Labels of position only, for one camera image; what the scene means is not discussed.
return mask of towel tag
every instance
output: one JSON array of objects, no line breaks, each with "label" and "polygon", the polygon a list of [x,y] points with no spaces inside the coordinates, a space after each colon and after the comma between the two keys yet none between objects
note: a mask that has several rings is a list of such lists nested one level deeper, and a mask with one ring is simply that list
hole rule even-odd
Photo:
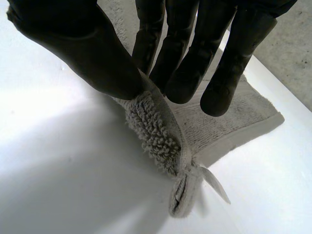
[{"label": "towel tag", "polygon": [[230,204],[231,202],[229,200],[229,197],[226,195],[224,188],[222,187],[220,182],[217,180],[217,178],[214,176],[214,174],[212,174],[212,172],[209,171],[207,168],[204,168],[204,167],[199,167],[199,168],[201,170],[201,173],[205,181],[207,181],[207,183],[210,184],[210,186],[220,195],[220,197],[222,197],[222,199],[225,202]]}]

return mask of white surface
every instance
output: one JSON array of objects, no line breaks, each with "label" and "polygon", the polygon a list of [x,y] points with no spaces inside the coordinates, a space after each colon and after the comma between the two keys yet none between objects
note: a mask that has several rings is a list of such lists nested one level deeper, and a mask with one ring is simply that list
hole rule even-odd
[{"label": "white surface", "polygon": [[250,84],[285,117],[210,167],[191,215],[168,216],[172,182],[123,111],[0,15],[1,234],[309,234],[312,113],[257,59]]}]

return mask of glove finger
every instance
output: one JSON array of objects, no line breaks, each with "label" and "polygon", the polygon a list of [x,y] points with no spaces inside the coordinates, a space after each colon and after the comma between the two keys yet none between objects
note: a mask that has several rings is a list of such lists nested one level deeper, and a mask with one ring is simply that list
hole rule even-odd
[{"label": "glove finger", "polygon": [[132,58],[138,68],[149,74],[159,44],[165,16],[164,0],[136,0],[140,29],[136,34]]},{"label": "glove finger", "polygon": [[220,0],[201,0],[192,46],[166,86],[170,101],[183,104],[193,97],[235,11],[235,6]]},{"label": "glove finger", "polygon": [[150,78],[164,93],[165,85],[180,64],[190,40],[199,0],[167,0],[168,32]]}]

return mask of towel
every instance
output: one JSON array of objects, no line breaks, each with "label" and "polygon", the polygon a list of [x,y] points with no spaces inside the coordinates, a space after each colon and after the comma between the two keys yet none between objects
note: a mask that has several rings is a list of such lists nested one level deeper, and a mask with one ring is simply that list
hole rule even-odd
[{"label": "towel", "polygon": [[[138,30],[135,0],[98,3],[131,53]],[[130,101],[115,98],[125,109],[126,121],[142,140],[143,149],[159,169],[175,180],[169,199],[169,213],[173,217],[186,217],[190,213],[203,180],[230,203],[222,185],[207,168],[229,151],[270,132],[284,121],[244,76],[225,115],[211,117],[202,112],[199,101],[221,55],[222,51],[218,50],[194,97],[186,104],[164,98],[144,74],[141,95]]]}]

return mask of gray wall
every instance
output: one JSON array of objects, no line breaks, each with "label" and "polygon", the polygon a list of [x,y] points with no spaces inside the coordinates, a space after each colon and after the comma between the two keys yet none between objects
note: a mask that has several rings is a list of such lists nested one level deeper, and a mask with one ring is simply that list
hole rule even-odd
[{"label": "gray wall", "polygon": [[299,0],[254,55],[312,111],[312,0]]}]

